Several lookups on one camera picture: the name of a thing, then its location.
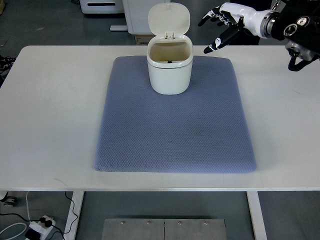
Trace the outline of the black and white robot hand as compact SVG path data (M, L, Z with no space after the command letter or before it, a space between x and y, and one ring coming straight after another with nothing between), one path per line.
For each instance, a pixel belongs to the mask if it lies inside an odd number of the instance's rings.
M268 30L268 25L275 13L271 9L257 11L252 7L230 2L211 9L204 15L198 26L201 27L206 21L212 20L220 21L223 25L228 26L228 29L221 33L203 52L208 54L229 45L245 30L255 37L269 38L271 31Z

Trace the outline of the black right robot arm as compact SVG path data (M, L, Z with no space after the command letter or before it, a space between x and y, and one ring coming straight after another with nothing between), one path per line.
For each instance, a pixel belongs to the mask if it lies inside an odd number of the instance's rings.
M287 40L288 69L293 72L320 59L320 2L277 0L264 17L263 33L268 38Z

